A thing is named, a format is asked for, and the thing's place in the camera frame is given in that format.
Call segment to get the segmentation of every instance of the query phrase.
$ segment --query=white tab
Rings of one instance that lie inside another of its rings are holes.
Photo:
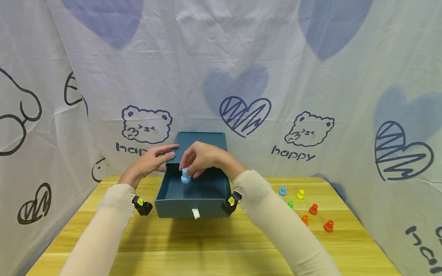
[[[192,213],[194,214],[194,218],[195,219],[199,219],[199,211],[198,211],[198,209],[192,209]]]

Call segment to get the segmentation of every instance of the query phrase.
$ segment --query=wooden table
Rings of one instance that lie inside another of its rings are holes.
[[[86,226],[99,201],[119,177],[106,178],[72,217],[29,276],[56,276]],[[144,200],[154,202],[161,177],[145,178],[137,189]],[[287,187],[285,201],[294,201],[299,215],[319,205],[310,216],[309,228],[335,260],[343,275],[400,275],[368,235],[333,188],[320,178],[268,178],[275,192]],[[305,199],[296,199],[299,189]],[[332,219],[334,231],[323,224]],[[148,216],[135,211],[120,243],[111,275],[124,276],[239,276],[292,275],[288,265],[238,207],[230,218],[160,219],[155,207]]]

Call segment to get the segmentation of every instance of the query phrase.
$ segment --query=left hand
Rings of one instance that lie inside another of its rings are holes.
[[[166,169],[160,167],[164,162],[175,157],[172,149],[178,148],[178,144],[163,145],[149,149],[140,159],[127,169],[120,178],[119,183],[131,185],[134,189],[138,187],[141,179],[151,174],[153,171],[165,172]]]

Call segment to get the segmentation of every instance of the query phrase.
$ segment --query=hand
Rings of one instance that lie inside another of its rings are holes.
[[[228,178],[235,179],[246,169],[228,152],[202,142],[193,143],[183,154],[179,170],[187,167],[187,176],[200,176],[207,168],[215,167],[224,171]]]
[[[178,148],[178,144],[163,145],[149,149],[140,159],[138,159],[120,178],[119,183],[131,185],[134,189],[138,187],[141,179],[151,174],[153,171],[165,172],[166,169],[160,167],[164,162],[175,157],[172,149]]]

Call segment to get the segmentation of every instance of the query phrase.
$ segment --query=long sleeve shirt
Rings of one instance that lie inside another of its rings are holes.
[[[330,255],[298,215],[256,171],[233,180],[242,195],[244,213],[274,244],[294,275],[341,275]],[[61,276],[107,276],[124,230],[133,217],[135,190],[127,184],[110,187],[97,212],[68,257]]]

